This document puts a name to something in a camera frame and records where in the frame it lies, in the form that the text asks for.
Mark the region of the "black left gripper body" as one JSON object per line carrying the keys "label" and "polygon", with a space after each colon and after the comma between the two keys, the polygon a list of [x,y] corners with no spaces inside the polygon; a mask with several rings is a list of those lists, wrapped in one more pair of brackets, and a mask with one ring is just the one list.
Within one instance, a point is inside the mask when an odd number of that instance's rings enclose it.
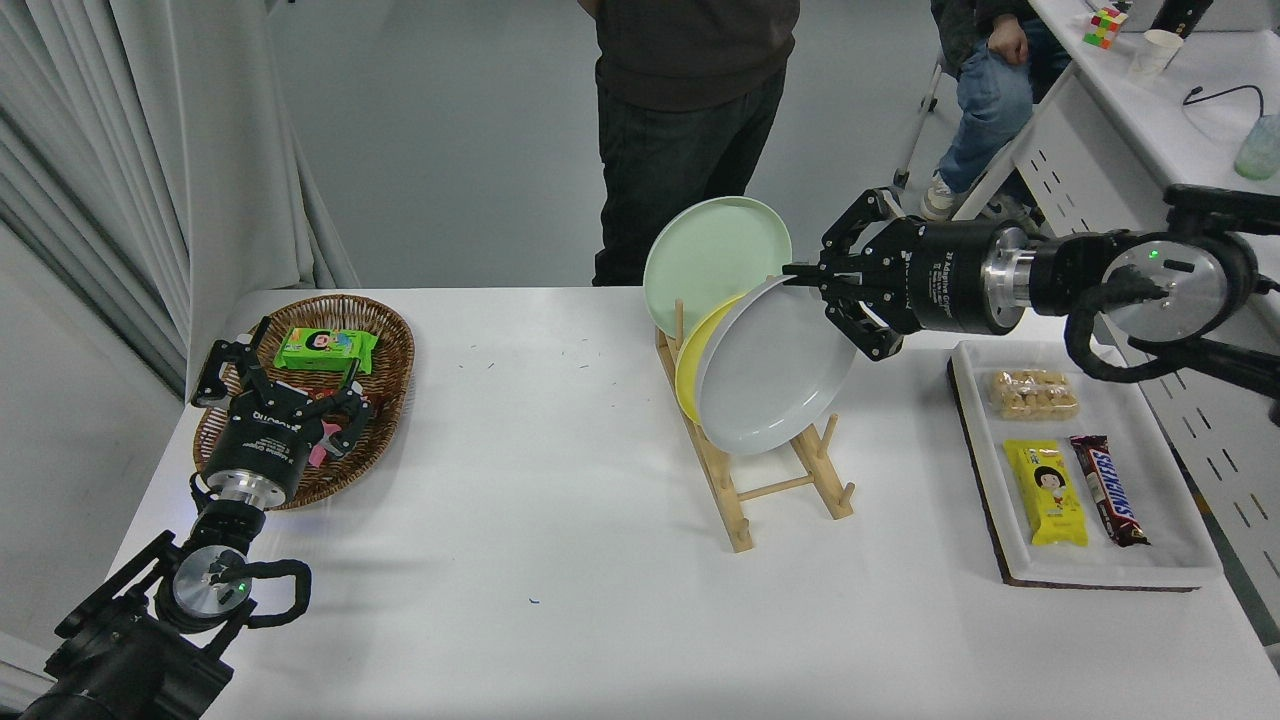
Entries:
{"label": "black left gripper body", "polygon": [[204,465],[206,483],[212,486],[220,473],[247,471],[276,486],[297,486],[323,438],[323,420],[305,415],[307,404],[289,389],[273,405],[255,391],[233,398],[230,419]]}

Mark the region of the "seated person's hand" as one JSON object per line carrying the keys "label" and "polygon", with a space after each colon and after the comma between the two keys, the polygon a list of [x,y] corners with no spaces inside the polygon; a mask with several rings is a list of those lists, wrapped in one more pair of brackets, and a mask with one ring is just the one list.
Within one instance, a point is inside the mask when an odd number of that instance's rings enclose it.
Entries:
{"label": "seated person's hand", "polygon": [[1014,14],[997,15],[987,40],[988,50],[1011,67],[1028,63],[1030,47],[1020,20]]}

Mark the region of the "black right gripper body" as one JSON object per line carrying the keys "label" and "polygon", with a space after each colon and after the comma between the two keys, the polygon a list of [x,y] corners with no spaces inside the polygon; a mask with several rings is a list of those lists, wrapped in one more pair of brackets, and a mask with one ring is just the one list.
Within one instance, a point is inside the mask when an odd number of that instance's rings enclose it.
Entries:
{"label": "black right gripper body", "polygon": [[983,270],[995,233],[996,225],[984,222],[891,222],[890,254],[908,259],[902,288],[890,304],[890,327],[900,334],[995,334]]}

